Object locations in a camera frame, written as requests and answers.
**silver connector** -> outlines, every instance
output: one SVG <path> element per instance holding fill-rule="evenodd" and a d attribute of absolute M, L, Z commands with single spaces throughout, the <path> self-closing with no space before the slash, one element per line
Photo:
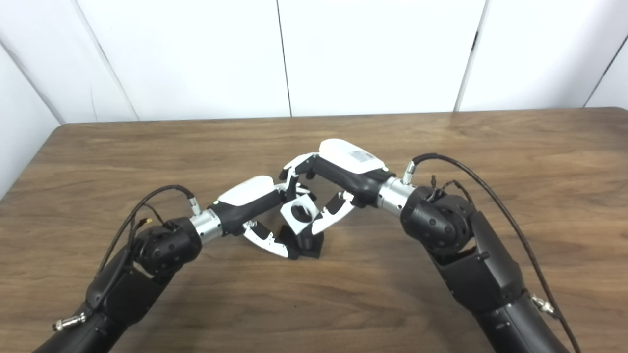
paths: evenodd
<path fill-rule="evenodd" d="M 64 318 L 63 320 L 58 320 L 52 325 L 52 330 L 55 332 L 58 332 L 63 329 L 67 329 L 69 327 L 84 323 L 85 321 L 87 321 L 87 317 L 85 316 L 85 313 L 80 313 L 72 317 Z"/>
<path fill-rule="evenodd" d="M 410 185 L 410 183 L 412 182 L 412 175 L 414 174 L 415 169 L 416 166 L 414 165 L 414 162 L 410 161 L 410 163 L 408 163 L 408 166 L 406 167 L 406 171 L 403 172 L 403 177 L 401 178 L 401 183 L 403 185 Z"/>
<path fill-rule="evenodd" d="M 395 176 L 386 180 L 377 194 L 377 208 L 393 214 L 395 217 L 401 216 L 401 210 L 406 205 L 408 197 L 414 191 L 413 185 L 404 184 Z"/>
<path fill-rule="evenodd" d="M 530 294 L 530 300 L 532 300 L 532 302 L 534 303 L 534 306 L 536 306 L 536 308 L 540 312 L 546 313 L 556 320 L 560 318 L 558 316 L 558 313 L 556 313 L 556 310 L 554 309 L 554 307 L 552 307 L 552 304 L 549 301 L 543 300 L 532 293 Z"/>
<path fill-rule="evenodd" d="M 222 224 L 212 209 L 205 210 L 200 215 L 190 217 L 190 222 L 196 228 L 196 232 L 203 244 L 222 235 Z"/>
<path fill-rule="evenodd" d="M 198 205 L 196 197 L 189 198 L 188 201 L 190 202 L 190 207 L 192 208 L 194 215 L 200 215 L 200 206 Z"/>

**cable connector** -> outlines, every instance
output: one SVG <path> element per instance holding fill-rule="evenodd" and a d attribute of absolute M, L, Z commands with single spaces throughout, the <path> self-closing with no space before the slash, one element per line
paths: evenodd
<path fill-rule="evenodd" d="M 414 165 L 414 162 L 410 161 L 406 167 L 406 171 L 403 172 L 403 177 L 401 178 L 401 183 L 403 185 L 409 185 L 412 182 L 412 176 L 415 169 L 416 166 Z"/>
<path fill-rule="evenodd" d="M 540 312 L 548 314 L 555 320 L 560 319 L 560 316 L 556 313 L 556 310 L 549 301 L 543 300 L 532 293 L 530 294 L 530 300 L 532 300 L 534 306 L 536 306 Z"/>
<path fill-rule="evenodd" d="M 58 320 L 57 322 L 53 323 L 52 330 L 55 332 L 59 332 L 64 329 L 84 323 L 85 321 L 87 321 L 87 316 L 85 316 L 85 313 L 80 313 L 78 315 L 64 318 L 63 320 Z"/>
<path fill-rule="evenodd" d="M 188 199 L 189 203 L 190 203 L 190 207 L 192 208 L 192 212 L 194 213 L 194 215 L 200 215 L 200 206 L 198 205 L 198 201 L 196 200 L 196 197 L 192 197 Z"/>

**black joint housing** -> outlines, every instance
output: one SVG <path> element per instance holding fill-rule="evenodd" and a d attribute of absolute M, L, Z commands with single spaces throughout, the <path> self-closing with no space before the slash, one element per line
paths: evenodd
<path fill-rule="evenodd" d="M 471 238 L 465 217 L 452 205 L 440 200 L 431 203 L 423 196 L 421 190 L 415 189 L 408 197 L 400 216 L 403 230 L 433 254 L 459 252 Z"/>
<path fill-rule="evenodd" d="M 154 226 L 138 236 L 143 244 L 136 261 L 153 276 L 171 276 L 197 258 L 203 247 L 190 219 L 182 217 Z"/>

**black cable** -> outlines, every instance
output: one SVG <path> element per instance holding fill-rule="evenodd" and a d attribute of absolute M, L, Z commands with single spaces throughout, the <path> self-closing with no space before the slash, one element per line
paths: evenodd
<path fill-rule="evenodd" d="M 163 221 L 163 218 L 161 218 L 161 216 L 159 215 L 159 212 L 157 212 L 157 210 L 153 207 L 150 206 L 149 204 L 144 204 L 144 207 L 149 208 L 151 211 L 153 211 L 155 218 L 157 218 L 157 220 L 161 223 L 164 224 L 165 222 Z"/>
<path fill-rule="evenodd" d="M 543 291 L 545 292 L 545 295 L 548 297 L 549 302 L 554 306 L 554 310 L 558 314 L 558 320 L 562 324 L 563 329 L 565 330 L 565 333 L 567 333 L 567 336 L 569 337 L 569 341 L 571 341 L 573 350 L 576 353 L 582 353 L 582 351 L 580 350 L 580 346 L 578 345 L 578 341 L 576 340 L 576 337 L 573 335 L 573 332 L 571 331 L 571 328 L 569 327 L 569 323 L 567 322 L 567 319 L 565 318 L 565 316 L 563 315 L 563 312 L 558 307 L 558 303 L 556 302 L 556 299 L 554 298 L 554 295 L 552 294 L 550 290 L 550 286 L 545 280 L 545 276 L 543 276 L 543 272 L 541 271 L 541 266 L 539 265 L 536 259 L 536 256 L 534 255 L 534 252 L 532 251 L 532 247 L 530 246 L 528 239 L 526 238 L 525 234 L 523 234 L 523 231 L 521 230 L 517 222 L 514 220 L 511 213 L 508 211 L 508 209 L 504 205 L 504 203 L 499 199 L 497 194 L 495 194 L 495 192 L 490 188 L 490 186 L 486 184 L 471 169 L 469 169 L 467 166 L 465 166 L 461 162 L 454 160 L 453 158 L 439 155 L 437 153 L 426 153 L 424 155 L 414 157 L 412 159 L 412 163 L 414 163 L 414 166 L 416 167 L 419 163 L 426 160 L 442 160 L 442 161 L 446 161 L 448 163 L 451 163 L 457 166 L 459 169 L 461 169 L 466 174 L 468 174 L 473 180 L 475 180 L 475 182 L 478 183 L 490 195 L 490 197 L 493 199 L 495 204 L 502 211 L 504 216 L 506 216 L 506 219 L 508 220 L 508 222 L 510 222 L 512 228 L 517 233 L 519 240 L 521 240 L 521 244 L 523 245 L 523 248 L 528 254 L 528 257 L 530 258 L 530 262 L 532 263 L 532 267 L 534 268 L 534 271 L 536 272 L 536 276 L 539 278 L 539 282 L 541 283 L 541 286 L 543 287 Z"/>
<path fill-rule="evenodd" d="M 457 188 L 459 188 L 460 190 L 462 190 L 462 193 L 464 193 L 464 194 L 465 194 L 465 197 L 467 198 L 467 201 L 469 202 L 469 204 L 470 204 L 471 206 L 474 206 L 474 207 L 475 207 L 475 204 L 473 203 L 473 199 L 471 198 L 471 194 L 469 194 L 469 192 L 467 191 L 467 189 L 465 189 L 465 187 L 463 187 L 463 186 L 462 186 L 462 184 L 461 184 L 458 180 L 456 180 L 456 179 L 451 180 L 451 181 L 449 181 L 449 182 L 446 182 L 446 183 L 445 183 L 445 184 L 444 184 L 444 185 L 440 188 L 440 191 L 441 191 L 441 192 L 444 192 L 444 191 L 445 191 L 445 189 L 446 189 L 449 185 L 451 185 L 451 184 L 456 185 L 456 187 L 457 187 Z"/>
<path fill-rule="evenodd" d="M 105 265 L 107 264 L 107 261 L 109 260 L 109 257 L 111 256 L 111 253 L 113 252 L 114 248 L 116 247 L 116 244 L 118 242 L 118 240 L 120 239 L 120 237 L 122 236 L 122 232 L 124 232 L 125 228 L 130 225 L 129 227 L 129 235 L 127 238 L 127 244 L 126 247 L 124 248 L 124 254 L 122 255 L 122 260 L 120 261 L 120 263 L 118 263 L 116 270 L 114 271 L 114 274 L 111 276 L 111 279 L 109 280 L 107 286 L 105 286 L 105 289 L 102 291 L 100 298 L 96 301 L 96 304 L 94 304 L 94 307 L 92 308 L 92 312 L 97 310 L 102 301 L 106 298 L 107 294 L 111 291 L 111 289 L 113 288 L 114 284 L 116 283 L 117 278 L 120 276 L 120 274 L 122 273 L 122 269 L 124 268 L 124 265 L 127 264 L 127 262 L 129 261 L 129 257 L 132 254 L 132 246 L 133 246 L 133 240 L 135 240 L 135 234 L 136 231 L 139 227 L 141 227 L 142 225 L 145 224 L 145 220 L 142 220 L 144 222 L 140 222 L 137 224 L 135 223 L 135 216 L 137 214 L 137 212 L 140 210 L 140 208 L 142 208 L 143 206 L 148 206 L 148 208 L 150 208 L 151 210 L 153 210 L 153 212 L 155 213 L 155 216 L 163 223 L 163 220 L 161 220 L 161 217 L 159 216 L 159 214 L 157 213 L 157 211 L 150 205 L 148 205 L 146 202 L 151 199 L 152 197 L 154 197 L 155 195 L 164 192 L 166 190 L 178 190 L 182 193 L 185 194 L 185 196 L 188 198 L 188 200 L 190 200 L 191 198 L 194 198 L 194 194 L 189 191 L 189 189 L 181 186 L 181 185 L 167 185 L 165 187 L 161 187 L 158 188 L 156 190 L 153 190 L 152 192 L 148 193 L 147 196 L 145 196 L 140 202 L 138 202 L 138 204 L 133 208 L 133 210 L 131 211 L 131 213 L 126 217 L 126 219 L 124 220 L 124 222 L 122 222 L 122 225 L 120 226 L 120 228 L 118 229 L 118 232 L 116 233 L 116 235 L 114 236 L 113 240 L 111 241 L 111 244 L 109 245 L 109 248 L 107 248 L 107 251 L 105 252 L 104 257 L 102 258 L 102 261 L 100 262 L 100 266 L 98 268 L 98 272 L 96 272 L 96 277 L 98 277 L 98 275 L 100 274 L 100 272 L 102 272 L 102 270 L 104 269 Z"/>
<path fill-rule="evenodd" d="M 122 222 L 122 225 L 120 226 L 120 228 L 118 229 L 118 231 L 116 232 L 116 235 L 114 236 L 113 240 L 111 241 L 111 244 L 109 245 L 109 247 L 107 248 L 107 251 L 105 252 L 105 256 L 102 258 L 102 261 L 100 262 L 100 266 L 98 266 L 98 271 L 96 271 L 96 276 L 98 276 L 98 274 L 100 272 L 102 272 L 102 269 L 105 268 L 105 265 L 107 264 L 107 261 L 109 260 L 109 256 L 111 256 L 111 253 L 113 252 L 114 248 L 116 247 L 116 244 L 118 242 L 118 240 L 120 239 L 120 237 L 122 236 L 122 232 L 124 232 L 124 229 L 126 228 L 126 226 L 129 224 L 129 222 L 131 221 L 131 218 L 135 217 L 135 214 L 137 214 L 137 212 L 139 211 L 139 209 L 148 201 L 150 200 L 152 197 L 154 197 L 155 195 L 157 195 L 158 193 L 164 192 L 166 190 L 178 190 L 181 191 L 182 193 L 185 194 L 185 196 L 189 199 L 194 198 L 194 194 L 189 191 L 187 188 L 181 186 L 181 185 L 167 185 L 165 187 L 161 187 L 159 189 L 153 190 L 152 192 L 150 192 L 148 195 L 146 195 L 140 202 L 138 202 L 138 204 L 133 208 L 133 210 L 131 211 L 131 213 L 126 217 L 126 219 L 124 220 L 124 222 Z"/>

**robotic arm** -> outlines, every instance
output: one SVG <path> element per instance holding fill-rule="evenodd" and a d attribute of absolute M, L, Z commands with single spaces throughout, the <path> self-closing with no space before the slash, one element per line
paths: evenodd
<path fill-rule="evenodd" d="M 434 179 L 432 187 L 410 184 L 416 164 L 398 178 L 374 155 L 339 139 L 323 141 L 319 153 L 288 163 L 281 179 L 295 183 L 301 174 L 318 174 L 345 190 L 306 226 L 294 227 L 302 220 L 282 212 L 298 245 L 314 243 L 353 207 L 385 210 L 422 243 L 451 294 L 475 317 L 497 353 L 567 353 L 539 311 L 555 318 L 560 313 L 527 291 L 519 265 L 482 212 L 470 198 L 436 188 Z M 471 239 L 475 246 L 465 249 Z"/>
<path fill-rule="evenodd" d="M 179 186 L 160 190 L 167 188 L 187 191 Z M 299 194 L 308 192 L 298 188 Z M 34 353 L 109 352 L 129 326 L 144 318 L 183 265 L 196 259 L 206 243 L 216 238 L 244 234 L 275 254 L 285 258 L 294 256 L 274 241 L 267 228 L 253 221 L 285 198 L 285 187 L 273 185 L 270 176 L 256 176 L 239 184 L 203 212 L 192 193 L 187 191 L 187 194 L 195 215 L 167 220 L 145 229 L 137 237 L 129 236 L 129 242 L 89 285 L 83 304 L 72 317 L 57 321 L 53 325 L 55 334 Z M 131 214 L 133 217 L 148 198 L 138 204 Z M 136 228 L 144 223 L 146 220 L 141 220 Z"/>

